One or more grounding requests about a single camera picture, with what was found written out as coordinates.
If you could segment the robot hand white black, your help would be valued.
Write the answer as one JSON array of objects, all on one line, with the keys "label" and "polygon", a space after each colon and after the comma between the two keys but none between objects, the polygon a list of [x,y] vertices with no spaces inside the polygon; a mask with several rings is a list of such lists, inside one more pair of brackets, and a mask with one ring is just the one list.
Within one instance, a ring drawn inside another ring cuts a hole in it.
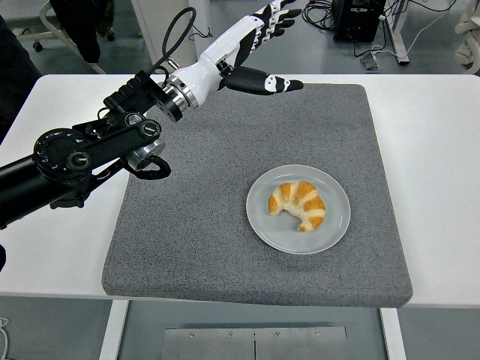
[{"label": "robot hand white black", "polygon": [[223,87],[252,95],[273,95],[303,88],[295,79],[284,79],[244,67],[249,55],[266,41],[281,36],[295,23],[300,9],[285,8],[289,1],[272,1],[243,16],[204,50],[198,60],[175,70],[166,81],[165,92],[180,110],[205,103],[209,92]]}]

